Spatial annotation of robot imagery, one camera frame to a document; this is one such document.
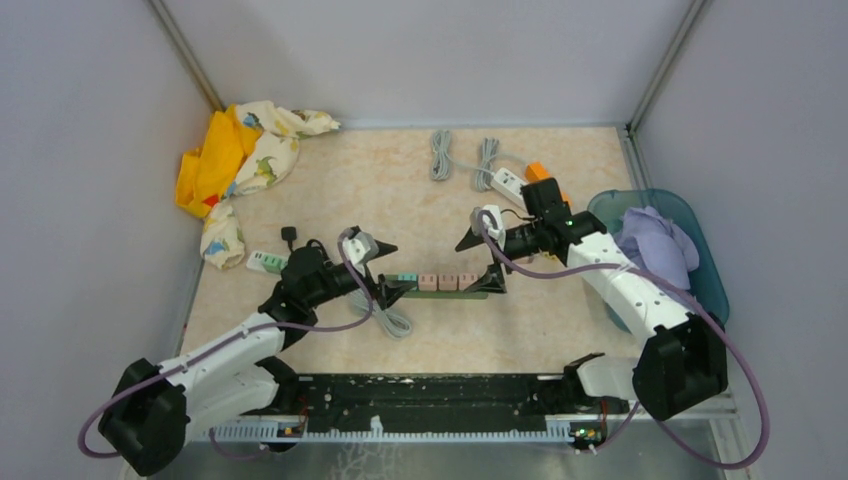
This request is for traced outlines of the green long power strip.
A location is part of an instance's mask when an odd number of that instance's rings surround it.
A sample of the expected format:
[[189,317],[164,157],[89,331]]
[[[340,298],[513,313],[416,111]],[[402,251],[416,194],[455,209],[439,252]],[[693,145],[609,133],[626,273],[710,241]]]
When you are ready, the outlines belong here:
[[[397,279],[398,274],[385,274],[387,277],[391,279]],[[455,292],[447,292],[447,291],[435,291],[435,292],[422,292],[417,290],[412,290],[407,292],[404,298],[410,299],[432,299],[432,300],[485,300],[489,297],[489,294],[483,292],[476,293],[466,293],[463,291],[455,291]]]

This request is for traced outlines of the white usb power strip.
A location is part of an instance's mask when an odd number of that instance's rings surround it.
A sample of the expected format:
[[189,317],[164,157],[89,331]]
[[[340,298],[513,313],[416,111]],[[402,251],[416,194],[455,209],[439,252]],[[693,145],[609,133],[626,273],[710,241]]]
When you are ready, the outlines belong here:
[[522,188],[527,182],[507,168],[499,168],[492,176],[490,186],[521,210],[526,210]]

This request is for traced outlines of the orange power strip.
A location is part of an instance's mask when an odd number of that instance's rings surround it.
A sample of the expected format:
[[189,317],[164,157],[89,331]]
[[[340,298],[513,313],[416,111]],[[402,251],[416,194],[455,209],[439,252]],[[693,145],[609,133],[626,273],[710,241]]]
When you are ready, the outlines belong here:
[[552,174],[540,163],[532,162],[525,167],[526,184],[521,188],[526,211],[531,214],[541,212],[544,207],[564,204],[572,207],[570,197],[562,190],[558,191],[559,200],[555,200],[555,181]]

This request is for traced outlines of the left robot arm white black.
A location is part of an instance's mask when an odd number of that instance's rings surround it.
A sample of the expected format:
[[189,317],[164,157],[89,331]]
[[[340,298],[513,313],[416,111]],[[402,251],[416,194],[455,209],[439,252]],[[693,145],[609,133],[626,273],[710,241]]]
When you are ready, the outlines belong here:
[[91,419],[136,474],[154,475],[203,432],[242,414],[292,411],[300,399],[293,370],[277,359],[308,332],[320,331],[319,306],[358,291],[361,321],[396,302],[409,286],[373,276],[370,261],[397,246],[354,226],[337,240],[333,262],[310,241],[288,255],[271,296],[238,326],[186,354],[158,364],[139,359]]

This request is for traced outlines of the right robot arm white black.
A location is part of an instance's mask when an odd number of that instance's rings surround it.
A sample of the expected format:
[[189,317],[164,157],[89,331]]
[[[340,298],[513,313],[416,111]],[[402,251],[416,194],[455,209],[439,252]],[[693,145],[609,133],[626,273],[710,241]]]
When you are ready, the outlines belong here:
[[638,401],[665,421],[728,387],[726,346],[717,324],[671,292],[666,281],[649,278],[616,245],[594,214],[574,213],[553,178],[521,187],[528,221],[505,226],[495,205],[475,208],[458,252],[486,245],[493,262],[473,284],[503,293],[517,260],[539,253],[555,256],[563,272],[580,276],[635,337],[636,358],[589,354],[564,369],[563,398],[576,412],[590,411],[602,397]]

